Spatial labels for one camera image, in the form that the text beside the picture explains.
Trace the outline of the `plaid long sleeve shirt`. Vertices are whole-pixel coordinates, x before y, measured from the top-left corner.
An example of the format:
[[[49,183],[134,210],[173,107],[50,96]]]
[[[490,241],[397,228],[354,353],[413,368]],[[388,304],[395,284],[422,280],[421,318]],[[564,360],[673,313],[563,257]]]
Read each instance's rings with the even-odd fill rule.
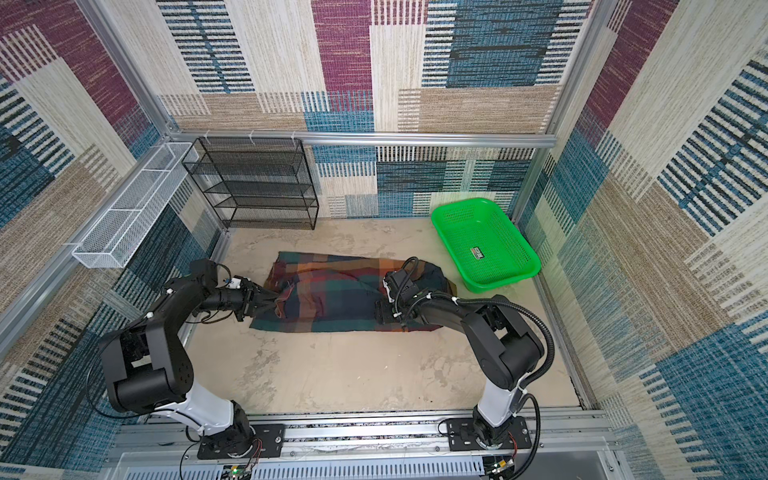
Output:
[[[278,294],[275,305],[250,322],[278,333],[434,331],[434,325],[392,316],[383,286],[401,260],[281,251],[265,281]]]

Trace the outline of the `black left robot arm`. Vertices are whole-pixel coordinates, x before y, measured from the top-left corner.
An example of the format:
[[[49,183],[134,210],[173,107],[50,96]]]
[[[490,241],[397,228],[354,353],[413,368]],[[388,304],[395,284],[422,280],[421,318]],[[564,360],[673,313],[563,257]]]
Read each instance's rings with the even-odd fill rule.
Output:
[[[241,276],[221,281],[220,267],[210,259],[193,261],[189,274],[166,282],[138,320],[102,337],[106,393],[120,413],[167,417],[195,432],[200,460],[277,458],[284,426],[254,426],[241,405],[202,386],[179,336],[201,312],[226,311],[242,322],[274,307],[277,293]]]

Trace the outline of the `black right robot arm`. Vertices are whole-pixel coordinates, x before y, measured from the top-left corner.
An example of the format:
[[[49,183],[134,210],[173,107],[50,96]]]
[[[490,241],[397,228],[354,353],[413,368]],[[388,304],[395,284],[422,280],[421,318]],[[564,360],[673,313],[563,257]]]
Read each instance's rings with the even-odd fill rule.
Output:
[[[533,312],[502,295],[462,299],[420,289],[404,269],[387,273],[382,284],[390,305],[386,321],[403,327],[439,326],[465,335],[486,378],[472,414],[475,442],[485,449],[501,447],[509,438],[513,418],[532,399],[527,387],[554,362],[549,328]]]

